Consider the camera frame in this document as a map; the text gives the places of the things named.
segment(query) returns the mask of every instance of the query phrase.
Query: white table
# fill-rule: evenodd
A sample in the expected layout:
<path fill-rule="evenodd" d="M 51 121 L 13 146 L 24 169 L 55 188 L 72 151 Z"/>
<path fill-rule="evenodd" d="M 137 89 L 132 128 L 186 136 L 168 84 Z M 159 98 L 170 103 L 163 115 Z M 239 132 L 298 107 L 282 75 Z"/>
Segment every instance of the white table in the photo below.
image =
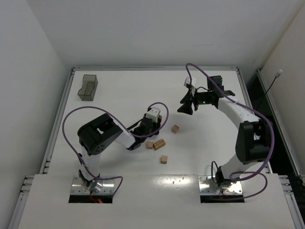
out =
<path fill-rule="evenodd" d="M 244 103 L 244 88 L 236 71 L 207 71 L 221 75 L 226 90 L 232 90 Z M 84 74 L 98 77 L 93 102 L 81 101 L 77 95 Z M 210 164 L 227 162 L 235 153 L 237 129 L 220 111 L 202 105 L 192 116 L 177 113 L 179 101 L 186 94 L 187 76 L 182 71 L 76 71 L 64 116 L 74 108 L 98 106 L 118 117 L 126 126 L 139 120 L 154 102 L 164 102 L 170 110 L 168 123 L 152 141 L 163 138 L 166 146 L 158 151 L 143 144 L 128 151 L 113 143 L 101 156 L 102 175 L 122 175 L 124 182 L 112 204 L 69 204 L 73 174 L 79 162 L 58 133 L 47 175 L 36 175 L 20 222 L 28 228 L 294 228 L 279 179 L 267 174 L 267 190 L 245 203 L 200 204 L 198 175 L 210 175 Z M 192 71 L 197 86 L 206 86 L 206 78 Z M 66 124 L 67 137 L 77 150 L 77 131 L 102 112 L 80 110 Z M 171 132 L 178 125 L 177 134 Z M 166 165 L 161 155 L 168 156 Z M 242 183 L 244 195 L 264 185 L 261 177 Z"/>

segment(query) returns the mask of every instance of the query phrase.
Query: black cable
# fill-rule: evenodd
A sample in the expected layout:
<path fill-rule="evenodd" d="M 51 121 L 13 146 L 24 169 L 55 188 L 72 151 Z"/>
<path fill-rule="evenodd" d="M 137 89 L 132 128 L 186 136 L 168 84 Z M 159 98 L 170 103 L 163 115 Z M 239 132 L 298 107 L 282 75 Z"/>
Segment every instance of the black cable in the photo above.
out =
<path fill-rule="evenodd" d="M 277 79 L 278 77 L 275 77 L 270 85 L 270 87 L 268 88 L 268 90 L 265 92 L 265 94 L 263 95 L 261 101 L 258 103 L 257 107 L 256 107 L 256 110 L 259 108 L 259 106 L 261 105 L 262 101 L 264 100 L 265 96 L 267 95 L 268 91 L 270 90 L 270 88 L 272 87 L 272 85 L 274 84 L 275 80 Z"/>
<path fill-rule="evenodd" d="M 206 89 L 205 87 L 198 87 L 198 88 L 196 88 L 196 91 L 197 91 L 199 88 L 203 88 L 203 89 L 205 89 L 205 90 L 208 91 L 208 89 Z"/>
<path fill-rule="evenodd" d="M 211 176 L 212 176 L 212 181 L 214 182 L 214 183 L 217 183 L 215 180 L 214 180 L 214 178 L 213 178 L 213 164 L 215 164 L 216 165 L 216 168 L 217 168 L 217 170 L 218 170 L 218 165 L 217 165 L 217 163 L 215 162 L 215 161 L 212 161 L 212 164 L 211 164 Z"/>

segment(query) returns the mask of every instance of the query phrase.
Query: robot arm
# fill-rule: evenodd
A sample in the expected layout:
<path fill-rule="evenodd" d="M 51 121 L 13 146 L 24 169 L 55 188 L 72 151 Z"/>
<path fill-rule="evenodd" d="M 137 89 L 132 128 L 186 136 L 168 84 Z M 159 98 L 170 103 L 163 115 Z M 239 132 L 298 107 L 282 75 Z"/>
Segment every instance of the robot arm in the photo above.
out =
<path fill-rule="evenodd" d="M 86 167 L 93 175 L 98 177 L 100 175 L 99 163 L 101 153 L 113 141 L 128 150 L 135 150 L 146 140 L 146 137 L 134 137 L 132 134 L 138 136 L 149 135 L 160 127 L 161 121 L 160 109 L 151 107 L 144 114 L 139 126 L 131 132 L 116 125 L 108 114 L 103 114 L 83 125 L 78 130 L 77 135 L 79 136 L 82 148 L 81 156 Z M 84 165 L 81 165 L 79 176 L 87 188 L 90 190 L 94 189 L 97 181 L 86 171 Z"/>
<path fill-rule="evenodd" d="M 228 97 L 237 101 L 232 91 L 224 90 L 221 76 L 211 78 Z M 218 186 L 229 185 L 231 173 L 245 172 L 251 166 L 266 159 L 271 144 L 270 129 L 259 117 L 224 98 L 211 82 L 208 81 L 208 91 L 201 93 L 194 90 L 195 83 L 196 80 L 192 80 L 192 85 L 190 85 L 189 77 L 185 80 L 184 85 L 189 91 L 180 101 L 183 105 L 178 109 L 178 112 L 192 115 L 192 105 L 196 111 L 199 105 L 212 104 L 225 113 L 238 129 L 235 155 L 226 164 L 219 167 L 216 172 Z M 255 140 L 255 135 L 260 136 L 260 138 Z"/>

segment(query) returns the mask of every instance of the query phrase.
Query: wooden block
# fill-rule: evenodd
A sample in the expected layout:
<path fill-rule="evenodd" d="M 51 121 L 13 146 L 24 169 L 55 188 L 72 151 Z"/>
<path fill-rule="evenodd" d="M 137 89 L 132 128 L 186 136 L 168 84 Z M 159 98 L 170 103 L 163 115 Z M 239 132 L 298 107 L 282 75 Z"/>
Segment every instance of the wooden block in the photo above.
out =
<path fill-rule="evenodd" d="M 165 146 L 165 141 L 162 141 L 160 144 L 153 146 L 155 150 L 158 150 L 160 148 L 162 148 L 163 146 Z"/>
<path fill-rule="evenodd" d="M 153 142 L 147 142 L 146 143 L 146 148 L 152 149 L 153 148 Z"/>
<path fill-rule="evenodd" d="M 167 156 L 161 156 L 161 164 L 167 163 Z"/>
<path fill-rule="evenodd" d="M 156 143 L 153 144 L 153 147 L 155 150 L 158 150 L 163 146 L 165 146 L 165 141 L 163 139 L 161 139 L 160 141 L 157 141 Z"/>
<path fill-rule="evenodd" d="M 174 132 L 174 133 L 176 134 L 178 131 L 179 131 L 179 126 L 174 125 L 174 126 L 172 127 L 172 132 Z"/>
<path fill-rule="evenodd" d="M 156 147 L 156 146 L 157 146 L 157 145 L 159 145 L 161 142 L 164 142 L 164 140 L 163 140 L 163 139 L 161 139 L 161 140 L 159 140 L 159 141 L 155 142 L 155 143 L 153 144 L 153 146 L 154 146 L 154 147 Z"/>

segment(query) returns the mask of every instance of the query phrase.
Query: transparent gray bin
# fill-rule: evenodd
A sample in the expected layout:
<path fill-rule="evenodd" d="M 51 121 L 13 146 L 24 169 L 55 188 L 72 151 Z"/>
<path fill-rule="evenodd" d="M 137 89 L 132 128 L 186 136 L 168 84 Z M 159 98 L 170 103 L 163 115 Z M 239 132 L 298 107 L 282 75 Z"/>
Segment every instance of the transparent gray bin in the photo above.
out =
<path fill-rule="evenodd" d="M 77 95 L 82 101 L 93 101 L 97 84 L 96 75 L 84 75 L 82 78 L 82 87 Z"/>

